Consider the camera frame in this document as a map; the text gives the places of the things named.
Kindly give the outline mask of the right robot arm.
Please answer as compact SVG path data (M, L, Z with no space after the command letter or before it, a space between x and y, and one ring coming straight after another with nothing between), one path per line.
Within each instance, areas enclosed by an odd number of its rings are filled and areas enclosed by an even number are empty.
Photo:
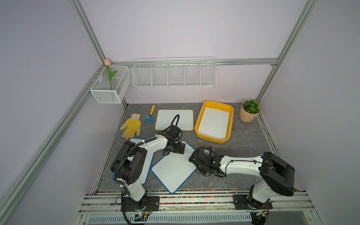
M251 186L243 200L251 209L265 206L276 195L292 197L294 194L295 168L271 152L257 157L230 157L219 155L212 148L199 147L188 160L204 176L223 178L236 173L262 178L260 183Z

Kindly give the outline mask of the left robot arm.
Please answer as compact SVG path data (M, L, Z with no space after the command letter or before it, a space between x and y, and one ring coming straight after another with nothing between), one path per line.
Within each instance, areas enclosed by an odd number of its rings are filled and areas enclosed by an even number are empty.
M140 177L147 155L159 150L165 153L183 154L185 144L180 142L182 134L183 131L179 127L170 125L149 139L139 143L128 140L122 145L110 170L114 182L120 184L125 195L133 202L143 203L146 199L146 191Z

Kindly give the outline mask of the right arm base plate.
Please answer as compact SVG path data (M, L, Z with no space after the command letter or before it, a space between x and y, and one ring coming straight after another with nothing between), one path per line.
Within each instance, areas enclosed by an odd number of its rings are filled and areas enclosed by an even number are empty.
M270 210L273 209L270 199L266 202L259 202L246 194L233 195L236 210Z

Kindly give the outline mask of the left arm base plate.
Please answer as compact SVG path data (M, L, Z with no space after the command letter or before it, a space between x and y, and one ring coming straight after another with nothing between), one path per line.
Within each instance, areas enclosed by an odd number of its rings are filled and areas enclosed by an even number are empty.
M159 196L145 196L139 202L131 199L130 197L124 197L121 204L125 212L158 212L160 206Z

